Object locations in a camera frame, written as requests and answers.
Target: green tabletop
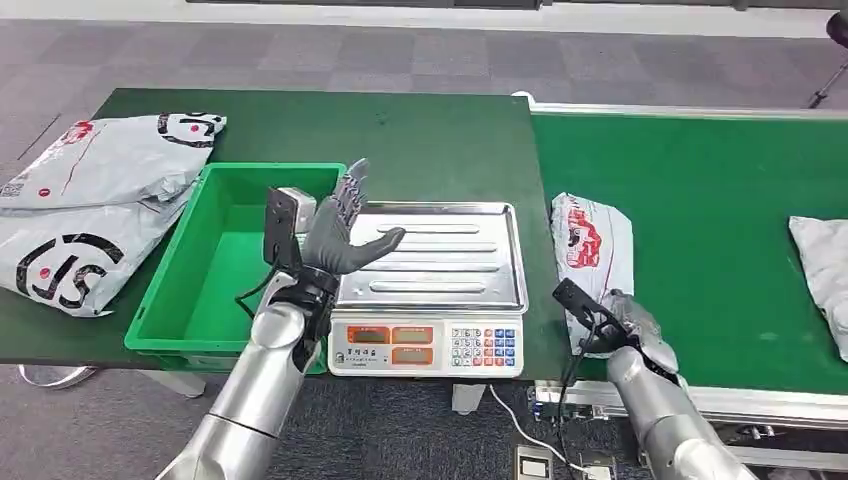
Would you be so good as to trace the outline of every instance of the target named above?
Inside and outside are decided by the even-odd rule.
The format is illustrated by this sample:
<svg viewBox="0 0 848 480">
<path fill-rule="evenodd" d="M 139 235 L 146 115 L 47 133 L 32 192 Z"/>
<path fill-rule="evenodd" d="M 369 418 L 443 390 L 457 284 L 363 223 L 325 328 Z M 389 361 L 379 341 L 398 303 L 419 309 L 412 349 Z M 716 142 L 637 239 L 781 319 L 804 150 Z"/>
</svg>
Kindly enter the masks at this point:
<svg viewBox="0 0 848 480">
<path fill-rule="evenodd" d="M 790 215 L 848 218 L 848 122 L 534 115 L 548 200 L 633 222 L 636 297 L 691 385 L 848 394 Z M 581 377 L 602 380 L 602 362 Z"/>
<path fill-rule="evenodd" d="M 213 162 L 352 162 L 368 157 L 373 200 L 505 201 L 517 210 L 529 291 L 524 378 L 565 361 L 553 245 L 524 99 L 474 95 L 116 90 L 97 117 L 163 111 L 227 116 Z M 123 337 L 162 254 L 144 263 L 101 319 L 75 319 L 0 292 L 0 361 L 156 368 Z M 547 339 L 558 338 L 558 342 Z"/>
</svg>

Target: white cable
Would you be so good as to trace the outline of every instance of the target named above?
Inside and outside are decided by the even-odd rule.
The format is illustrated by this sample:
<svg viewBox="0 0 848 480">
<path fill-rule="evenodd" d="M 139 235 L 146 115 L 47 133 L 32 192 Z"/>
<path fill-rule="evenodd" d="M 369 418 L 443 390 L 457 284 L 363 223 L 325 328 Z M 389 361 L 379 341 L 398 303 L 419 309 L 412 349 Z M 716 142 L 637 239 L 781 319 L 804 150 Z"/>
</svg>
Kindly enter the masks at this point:
<svg viewBox="0 0 848 480">
<path fill-rule="evenodd" d="M 565 457 L 564 457 L 561 453 L 559 453 L 559 452 L 557 451 L 557 449 L 555 449 L 554 447 L 552 447 L 552 446 L 548 445 L 547 443 L 545 443 L 545 442 L 543 442 L 543 441 L 541 441 L 541 440 L 536 440 L 535 438 L 531 437 L 530 435 L 527 435 L 526 433 L 524 433 L 524 430 L 522 430 L 522 429 L 521 429 L 521 425 L 519 425 L 519 424 L 518 424 L 518 418 L 516 418 L 516 417 L 515 417 L 515 412 L 513 412 L 513 411 L 512 411 L 512 409 L 511 409 L 511 408 L 509 408 L 509 405 L 507 405 L 506 403 L 504 403 L 504 401 L 503 401 L 503 400 L 501 400 L 501 397 L 499 397 L 499 396 L 498 396 L 498 394 L 497 394 L 497 392 L 495 392 L 495 387 L 493 387 L 491 383 L 489 384 L 489 391 L 490 391 L 490 392 L 492 392 L 492 396 L 493 396 L 493 397 L 495 397 L 495 400 L 496 400 L 498 403 L 500 403 L 500 404 L 501 404 L 501 406 L 502 406 L 502 407 L 504 407 L 504 409 L 506 409 L 506 411 L 509 413 L 509 416 L 510 416 L 510 417 L 512 417 L 512 423 L 514 423 L 514 424 L 515 424 L 515 429 L 516 429 L 516 430 L 518 430 L 518 433 L 520 433 L 522 437 L 524 437 L 525 439 L 527 439 L 527 441 L 528 441 L 528 442 L 530 442 L 530 443 L 534 443 L 534 444 L 536 444 L 536 445 L 538 445 L 538 446 L 540 446 L 540 447 L 547 448 L 548 450 L 550 450 L 550 451 L 551 451 L 551 453 L 553 453 L 554 455 L 556 455 L 556 457 L 557 457 L 558 459 L 562 460 L 562 462 L 563 462 L 563 463 L 565 463 L 566 465 L 568 465 L 569 467 L 571 467 L 571 468 L 573 468 L 574 470 L 577 470 L 577 471 L 579 471 L 579 472 L 583 472 L 583 473 L 585 473 L 585 474 L 586 474 L 586 475 L 587 475 L 590 479 L 591 479 L 591 478 L 594 478 L 594 476 L 592 475 L 592 473 L 591 473 L 591 472 L 589 472 L 588 470 L 586 470 L 585 468 L 583 468 L 583 467 L 578 467 L 577 465 L 575 465 L 575 464 L 573 464 L 573 463 L 569 462 L 568 460 L 566 460 L 566 458 L 565 458 Z"/>
</svg>

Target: green crate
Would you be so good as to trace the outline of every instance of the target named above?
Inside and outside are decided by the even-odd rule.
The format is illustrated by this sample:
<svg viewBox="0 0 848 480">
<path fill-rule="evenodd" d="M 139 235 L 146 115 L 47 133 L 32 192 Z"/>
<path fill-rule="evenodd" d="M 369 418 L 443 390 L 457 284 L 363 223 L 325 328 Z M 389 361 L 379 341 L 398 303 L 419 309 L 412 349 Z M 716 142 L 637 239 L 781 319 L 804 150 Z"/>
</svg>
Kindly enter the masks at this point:
<svg viewBox="0 0 848 480">
<path fill-rule="evenodd" d="M 126 347 L 159 357 L 167 369 L 230 370 L 247 344 L 252 320 L 234 297 L 261 282 L 270 268 L 262 258 L 268 188 L 297 187 L 320 202 L 345 168 L 208 165 L 124 337 Z M 261 292 L 246 303 L 255 309 L 260 297 Z M 311 370 L 324 371 L 326 357 Z"/>
</svg>

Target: black logo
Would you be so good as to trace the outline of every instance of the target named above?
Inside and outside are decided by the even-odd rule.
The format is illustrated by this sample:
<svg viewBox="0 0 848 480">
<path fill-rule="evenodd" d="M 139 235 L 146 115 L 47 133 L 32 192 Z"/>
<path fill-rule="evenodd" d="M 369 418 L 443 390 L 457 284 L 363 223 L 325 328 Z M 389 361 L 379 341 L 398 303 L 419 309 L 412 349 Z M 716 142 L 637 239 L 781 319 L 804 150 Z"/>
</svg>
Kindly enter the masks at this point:
<svg viewBox="0 0 848 480">
<path fill-rule="evenodd" d="M 98 237 L 97 235 L 92 235 L 90 233 L 78 233 L 75 235 L 62 235 L 62 243 L 70 244 L 70 243 L 82 243 L 85 245 L 90 245 L 94 248 L 99 249 L 106 256 L 112 260 L 112 263 L 115 265 L 124 258 L 124 252 L 121 251 L 114 243 L 106 240 L 103 237 Z M 27 288 L 27 275 L 29 271 L 29 266 L 36 260 L 38 257 L 44 255 L 47 251 L 56 246 L 56 239 L 52 239 L 48 242 L 45 242 L 40 247 L 28 253 L 24 258 L 18 262 L 18 268 L 15 275 L 15 283 L 18 287 L 18 291 L 23 293 L 26 296 L 30 296 L 29 289 Z M 53 279 L 50 281 L 50 285 L 47 289 L 43 289 L 35 284 L 30 285 L 32 291 L 35 292 L 36 295 L 45 299 L 45 300 L 53 300 L 53 297 L 56 296 L 56 290 L 59 288 L 59 284 L 68 273 L 73 268 L 74 263 L 79 260 L 79 257 L 76 255 L 70 255 L 68 258 L 62 263 L 55 273 L 53 273 Z M 41 271 L 41 278 L 47 279 L 50 277 L 50 270 L 48 268 L 43 268 Z M 80 297 L 78 300 L 69 300 L 64 296 L 59 296 L 59 304 L 65 308 L 73 309 L 80 308 L 82 306 L 83 300 L 85 300 L 85 296 L 88 295 L 88 292 L 91 291 L 91 287 L 86 285 L 85 276 L 93 273 L 95 275 L 99 275 L 100 277 L 106 276 L 106 270 L 99 265 L 84 265 L 77 269 L 74 273 L 72 279 L 74 283 L 74 287 L 79 291 Z"/>
<path fill-rule="evenodd" d="M 212 148 L 215 128 L 223 121 L 207 113 L 163 113 L 156 129 L 165 140 L 192 148 Z"/>
</svg>

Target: electronic scale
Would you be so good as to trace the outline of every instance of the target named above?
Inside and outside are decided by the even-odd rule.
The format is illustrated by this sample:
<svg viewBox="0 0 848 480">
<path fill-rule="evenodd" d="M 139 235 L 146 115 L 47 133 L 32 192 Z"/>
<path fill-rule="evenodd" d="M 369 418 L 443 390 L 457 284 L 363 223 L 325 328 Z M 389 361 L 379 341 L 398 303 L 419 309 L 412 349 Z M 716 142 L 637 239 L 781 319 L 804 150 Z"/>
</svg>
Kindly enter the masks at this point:
<svg viewBox="0 0 848 480">
<path fill-rule="evenodd" d="M 527 287 L 507 203 L 368 203 L 361 245 L 393 227 L 397 250 L 342 277 L 327 355 L 335 375 L 515 377 Z"/>
</svg>

